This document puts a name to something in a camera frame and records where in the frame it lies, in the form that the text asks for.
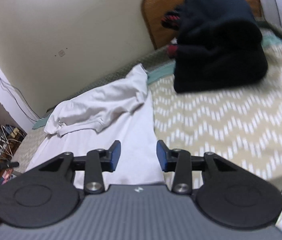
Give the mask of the beige zigzag bed cover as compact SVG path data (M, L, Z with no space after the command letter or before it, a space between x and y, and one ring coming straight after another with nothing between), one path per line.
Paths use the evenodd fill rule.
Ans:
M177 94L173 76L149 86L150 98L133 115L124 114L101 133L83 130L64 137L30 131L14 160L23 173L62 152L85 155L121 142L114 172L104 184L172 184L173 173L161 171L156 144L181 148L194 156L214 152L282 191L282 37L262 30L268 71L261 83L213 92Z

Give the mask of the dark navy clothes pile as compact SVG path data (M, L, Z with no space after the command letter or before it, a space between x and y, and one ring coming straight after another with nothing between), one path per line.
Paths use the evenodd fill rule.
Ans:
M267 74L262 33L246 0L184 0L161 24L177 32L168 46L177 93L251 85Z

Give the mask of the white printed t-shirt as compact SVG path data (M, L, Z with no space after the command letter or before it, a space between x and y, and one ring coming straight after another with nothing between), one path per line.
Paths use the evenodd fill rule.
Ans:
M113 173L103 173L105 186L164 181L156 155L152 95L142 64L122 79L61 102L44 132L46 137L27 170L64 152L85 156L91 150L108 149L118 140L120 158Z

